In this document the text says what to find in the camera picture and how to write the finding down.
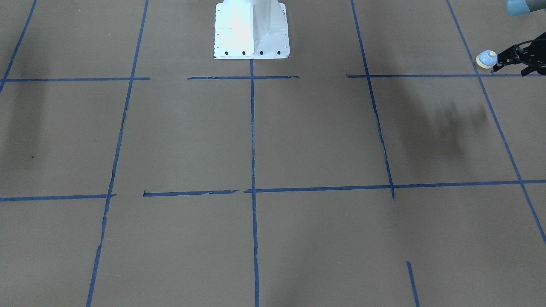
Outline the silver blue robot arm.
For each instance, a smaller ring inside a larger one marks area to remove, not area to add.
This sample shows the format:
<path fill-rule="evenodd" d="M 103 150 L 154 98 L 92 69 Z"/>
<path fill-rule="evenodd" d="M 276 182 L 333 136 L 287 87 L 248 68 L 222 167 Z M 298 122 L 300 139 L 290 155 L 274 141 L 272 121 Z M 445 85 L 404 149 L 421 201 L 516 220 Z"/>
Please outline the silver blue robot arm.
<path fill-rule="evenodd" d="M 510 16 L 524 15 L 531 12 L 544 10 L 544 0 L 507 0 L 506 9 Z M 525 65 L 521 70 L 521 76 L 528 76 L 536 72 L 539 75 L 546 75 L 546 34 L 517 43 L 496 55 L 493 71 L 509 65 Z"/>

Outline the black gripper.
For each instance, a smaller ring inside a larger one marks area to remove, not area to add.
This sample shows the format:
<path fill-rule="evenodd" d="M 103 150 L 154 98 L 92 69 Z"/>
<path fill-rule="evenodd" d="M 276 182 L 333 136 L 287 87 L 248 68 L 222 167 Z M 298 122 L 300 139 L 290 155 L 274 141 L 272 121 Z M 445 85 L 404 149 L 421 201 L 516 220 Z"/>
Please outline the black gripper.
<path fill-rule="evenodd" d="M 511 46 L 497 55 L 497 63 L 493 66 L 492 72 L 515 67 L 519 71 L 521 64 L 526 67 L 521 70 L 521 76 L 526 77 L 533 72 L 539 75 L 546 75 L 546 39 L 535 38 L 530 41 L 523 41 L 516 46 Z"/>

